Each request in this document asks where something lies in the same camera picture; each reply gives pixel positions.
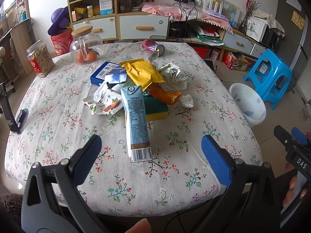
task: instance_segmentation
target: blue plastic stool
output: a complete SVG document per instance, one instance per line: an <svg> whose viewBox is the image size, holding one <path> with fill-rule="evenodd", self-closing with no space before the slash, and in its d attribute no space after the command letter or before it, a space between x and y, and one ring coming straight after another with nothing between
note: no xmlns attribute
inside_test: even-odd
<svg viewBox="0 0 311 233"><path fill-rule="evenodd" d="M257 68L264 59L269 60L271 63L271 68L267 75L257 71ZM281 60L281 58L279 58L270 49L267 49L259 57L252 69L243 79L246 81L247 78L250 78L255 85L255 91L262 98L262 100L268 100L274 103L272 105L272 109L274 110L276 104L282 98L290 83L291 75L292 70ZM278 92L275 83L281 76L286 78L286 82Z"/></svg>

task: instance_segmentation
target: yellow sponge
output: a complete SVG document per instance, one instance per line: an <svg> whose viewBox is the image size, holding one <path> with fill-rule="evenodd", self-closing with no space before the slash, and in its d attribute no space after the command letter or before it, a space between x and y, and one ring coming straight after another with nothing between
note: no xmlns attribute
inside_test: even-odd
<svg viewBox="0 0 311 233"><path fill-rule="evenodd" d="M169 112L167 104L155 99L151 95L144 95L144 103L147 122L161 120L167 117L167 114Z"/></svg>

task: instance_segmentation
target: drawer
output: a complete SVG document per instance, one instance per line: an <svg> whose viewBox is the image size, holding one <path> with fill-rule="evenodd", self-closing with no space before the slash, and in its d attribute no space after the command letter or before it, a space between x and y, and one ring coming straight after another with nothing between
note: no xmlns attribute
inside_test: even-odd
<svg viewBox="0 0 311 233"><path fill-rule="evenodd" d="M117 37L115 17L99 18L99 19L94 19L94 20L74 24L73 29L77 30L87 25L93 26L93 29L100 29L100 31L97 32L96 34L98 34L102 39Z"/></svg>
<svg viewBox="0 0 311 233"><path fill-rule="evenodd" d="M251 41L237 34L231 34L229 32L226 32L223 42L224 46L236 49L247 54L250 54L253 48L253 44L251 43Z"/></svg>
<svg viewBox="0 0 311 233"><path fill-rule="evenodd" d="M259 58L267 49L258 44L254 44L254 47L251 51L251 56Z"/></svg>
<svg viewBox="0 0 311 233"><path fill-rule="evenodd" d="M169 17L157 15L120 16L121 39L166 39Z"/></svg>

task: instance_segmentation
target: white plastic basin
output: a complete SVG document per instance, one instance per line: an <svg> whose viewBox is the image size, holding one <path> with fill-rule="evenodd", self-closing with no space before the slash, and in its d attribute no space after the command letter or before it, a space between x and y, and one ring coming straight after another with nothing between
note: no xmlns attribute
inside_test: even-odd
<svg viewBox="0 0 311 233"><path fill-rule="evenodd" d="M250 127L262 123L266 118L266 107L255 90L242 83L232 84L229 93L243 112Z"/></svg>

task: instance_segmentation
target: nutrition label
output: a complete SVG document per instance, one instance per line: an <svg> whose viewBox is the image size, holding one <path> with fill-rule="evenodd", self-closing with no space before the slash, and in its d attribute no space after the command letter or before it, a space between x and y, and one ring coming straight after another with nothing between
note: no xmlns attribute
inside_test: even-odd
<svg viewBox="0 0 311 233"><path fill-rule="evenodd" d="M133 144L136 148L149 147L150 143L143 99L131 97L128 100L128 108L130 109L128 114L130 116Z"/></svg>

